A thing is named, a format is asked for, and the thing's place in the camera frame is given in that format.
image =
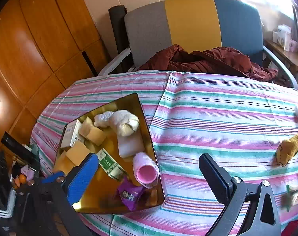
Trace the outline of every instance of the purple bag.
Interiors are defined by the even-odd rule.
[[[130,211],[136,209],[137,202],[145,191],[144,186],[135,186],[125,176],[117,191],[122,202]]]

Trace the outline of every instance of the pink container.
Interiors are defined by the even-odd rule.
[[[151,189],[158,184],[159,168],[146,153],[137,153],[133,159],[134,175],[144,187]]]

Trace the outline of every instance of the screw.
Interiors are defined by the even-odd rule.
[[[59,176],[56,178],[56,182],[57,183],[62,183],[63,181],[65,181],[65,177],[64,176]]]
[[[233,180],[234,180],[235,183],[237,183],[237,184],[239,184],[239,183],[242,182],[242,179],[240,179],[238,176],[235,176],[235,177],[233,178]]]
[[[28,186],[32,186],[35,183],[35,181],[32,179],[30,181],[28,181]]]
[[[264,180],[264,181],[263,181],[263,185],[265,185],[265,186],[269,186],[270,183],[269,183],[267,180]]]

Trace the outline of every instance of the chair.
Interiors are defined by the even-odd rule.
[[[130,70],[133,70],[156,52],[173,44],[182,46],[188,53],[226,46],[240,50],[260,66],[265,53],[288,78],[291,87],[298,90],[297,81],[290,71],[263,45],[258,11],[241,1],[166,0],[137,8],[127,13],[124,20],[129,47],[99,75],[113,71],[130,53],[134,61]]]

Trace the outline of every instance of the tray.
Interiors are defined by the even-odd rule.
[[[117,110],[128,110],[139,118],[140,132],[144,142],[145,151],[150,156],[150,158],[157,163],[152,139],[137,93],[130,94],[108,104],[100,106],[99,108],[96,108],[77,119],[80,122],[83,122],[86,117],[89,117],[92,121],[94,121],[94,116],[97,114],[103,113],[105,111],[115,112]],[[118,154],[117,135],[110,128],[102,130],[106,134],[106,139],[101,146],[96,146],[94,143],[91,143],[87,139],[84,143],[85,146],[93,153],[97,153],[101,148],[105,148],[107,152],[118,162],[118,164],[120,164],[126,170],[133,184],[140,186],[140,184],[134,177],[132,163],[133,157],[128,157],[126,159],[121,158]],[[63,139],[64,131],[59,143],[57,157],[59,157],[62,153],[60,145]],[[88,188],[80,199],[80,202],[73,205],[74,209],[80,213],[91,214],[125,214],[130,212],[128,208],[124,206],[120,201],[115,201],[113,199],[113,196],[115,195],[119,184],[120,183],[118,181],[110,178],[99,166],[93,179],[88,185]],[[137,205],[137,210],[153,211],[162,205],[165,196],[162,189],[160,175],[158,185],[153,189],[146,190],[145,194],[150,197],[148,198],[147,202],[139,203]]]

